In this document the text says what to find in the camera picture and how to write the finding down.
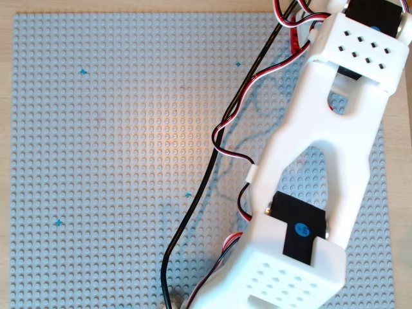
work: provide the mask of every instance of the white plastic housing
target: white plastic housing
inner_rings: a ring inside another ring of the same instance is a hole
[[[409,48],[344,14],[327,18],[316,35],[308,61],[332,62],[371,80],[392,95],[398,86]]]
[[[193,309],[315,309],[344,285],[345,251],[316,238],[312,264],[283,255],[285,222],[254,215],[225,266],[212,275]]]

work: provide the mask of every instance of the blue marking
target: blue marking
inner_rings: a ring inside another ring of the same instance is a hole
[[[296,223],[295,231],[302,237],[308,237],[310,234],[309,228],[303,223]]]

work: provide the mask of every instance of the table surface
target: table surface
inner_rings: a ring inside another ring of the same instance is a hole
[[[270,0],[0,0],[0,308],[8,308],[13,15],[44,12],[270,12]],[[396,306],[412,301],[412,151],[405,76],[384,115]]]

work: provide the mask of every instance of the white 3d-printed robot arm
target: white 3d-printed robot arm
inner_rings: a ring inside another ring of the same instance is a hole
[[[404,14],[398,39],[342,13],[311,33],[313,45],[284,122],[248,175],[252,221],[190,309],[316,309],[343,287],[344,249],[370,177],[370,150],[409,53],[410,20]],[[339,66],[362,75],[351,85],[339,79],[340,89],[348,93],[343,115],[327,105]],[[319,147],[326,159],[329,237],[315,238],[307,265],[283,254],[287,224],[265,212],[283,170],[310,145]]]

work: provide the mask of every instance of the gray lego baseplate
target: gray lego baseplate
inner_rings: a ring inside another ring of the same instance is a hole
[[[160,264],[212,153],[211,132],[275,26],[272,14],[18,14],[14,19],[11,308],[159,308]],[[285,59],[282,30],[261,68]],[[260,80],[223,144],[258,160],[302,59]],[[346,101],[331,95],[342,112]],[[394,308],[383,131],[325,308]],[[307,149],[279,189],[324,207],[324,156]],[[181,303],[245,224],[248,164],[219,156],[167,277]]]

